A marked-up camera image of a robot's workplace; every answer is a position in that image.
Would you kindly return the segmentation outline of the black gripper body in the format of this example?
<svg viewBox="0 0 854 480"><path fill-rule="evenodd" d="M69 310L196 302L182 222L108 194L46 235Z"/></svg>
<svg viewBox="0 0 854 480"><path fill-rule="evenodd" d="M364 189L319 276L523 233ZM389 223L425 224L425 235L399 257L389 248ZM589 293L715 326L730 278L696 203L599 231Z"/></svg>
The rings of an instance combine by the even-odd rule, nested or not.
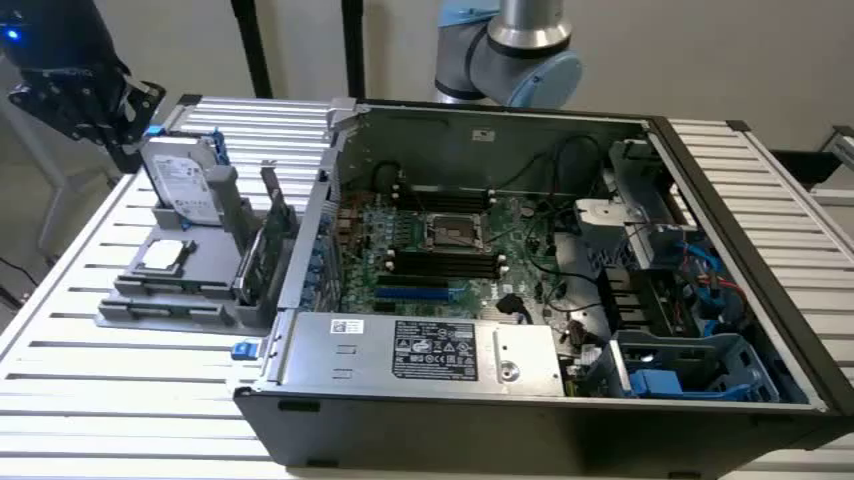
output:
<svg viewBox="0 0 854 480"><path fill-rule="evenodd" d="M81 80L101 94L126 93L129 69L92 1L4 1L1 53L18 75L9 94L36 88L50 76Z"/></svg>

